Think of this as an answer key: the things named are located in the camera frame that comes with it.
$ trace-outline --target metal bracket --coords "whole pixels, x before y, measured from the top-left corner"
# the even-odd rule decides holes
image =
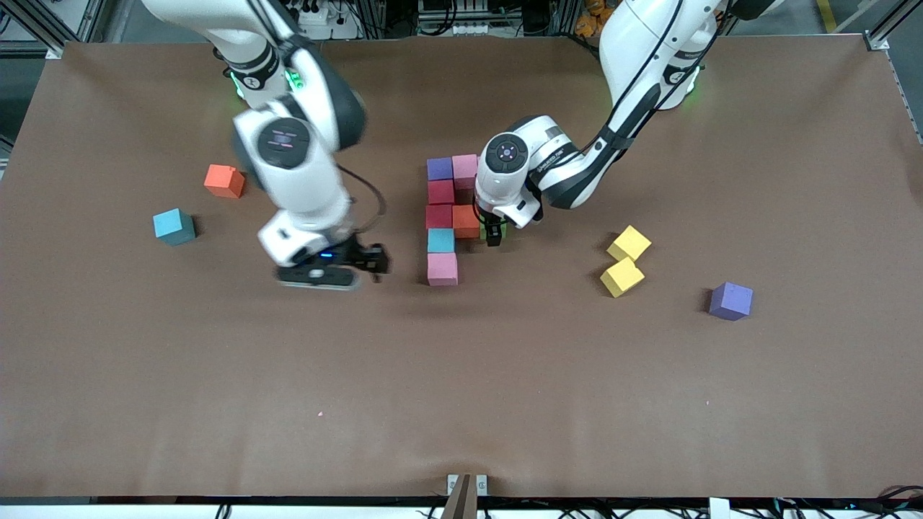
[[[449,474],[446,478],[446,493],[451,494],[452,490],[455,489],[455,482],[458,481],[458,474]],[[487,493],[487,474],[478,474],[474,482],[477,484],[477,495],[478,496],[489,496]]]
[[[871,37],[871,32],[867,30],[862,33],[862,39],[865,40],[866,49],[869,51],[886,51],[891,48],[887,40],[875,40]]]
[[[452,488],[449,494],[449,500],[446,501],[446,508],[443,509],[441,519],[477,519],[477,493],[480,485],[476,483],[477,479],[471,474],[451,475],[455,480],[450,483]],[[487,476],[483,476],[486,490]]]

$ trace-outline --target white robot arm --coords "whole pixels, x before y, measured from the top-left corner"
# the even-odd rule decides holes
[[[543,196],[552,207],[574,209],[593,194],[648,119],[692,90],[717,34],[713,12],[726,1],[625,0],[618,6],[599,43],[613,107],[596,137],[578,150],[551,117],[538,115],[493,137],[481,153],[475,208],[488,245],[499,245],[504,222],[522,228],[540,221]],[[749,8],[742,18],[750,19],[782,1],[737,3]]]
[[[378,281],[389,270],[388,254],[380,244],[359,244],[342,168],[332,157],[362,137],[366,111],[358,95],[275,0],[144,1],[158,18],[209,38],[246,89],[253,108],[234,118],[234,147],[279,207],[258,233],[279,265],[279,280],[351,289],[358,284],[351,267]],[[288,90],[286,67],[303,88]]]

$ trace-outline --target floor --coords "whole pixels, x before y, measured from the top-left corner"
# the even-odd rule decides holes
[[[892,5],[893,0],[881,0],[845,31],[871,28]],[[855,13],[857,7],[858,0],[788,0],[759,19],[739,22],[733,35],[823,34]],[[139,0],[122,0],[108,23],[107,33],[110,42],[205,41],[195,32],[159,21]],[[910,15],[889,37],[889,43],[910,109],[923,114],[923,9]],[[16,138],[43,65],[41,59],[0,59],[0,134]],[[0,161],[5,157],[0,151]]]

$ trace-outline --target brown table surface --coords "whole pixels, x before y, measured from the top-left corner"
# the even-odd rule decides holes
[[[923,480],[923,151],[859,37],[721,39],[578,211],[425,286],[427,157],[609,109],[566,40],[328,44],[369,127],[340,155],[394,270],[285,288],[262,192],[213,197],[242,110],[207,45],[69,45],[0,186],[4,495],[868,496]],[[372,199],[355,183],[360,216]],[[180,207],[201,237],[154,238]],[[633,224],[647,279],[613,299]],[[754,314],[702,311],[724,281]]]

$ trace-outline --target red cube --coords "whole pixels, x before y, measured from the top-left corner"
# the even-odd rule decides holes
[[[426,228],[427,229],[451,229],[452,228],[452,206],[427,205],[426,206]]]
[[[244,191],[244,176],[235,167],[212,164],[205,175],[205,188],[216,197],[239,199]]]
[[[426,187],[429,191],[429,205],[455,202],[455,186],[451,180],[430,180]]]

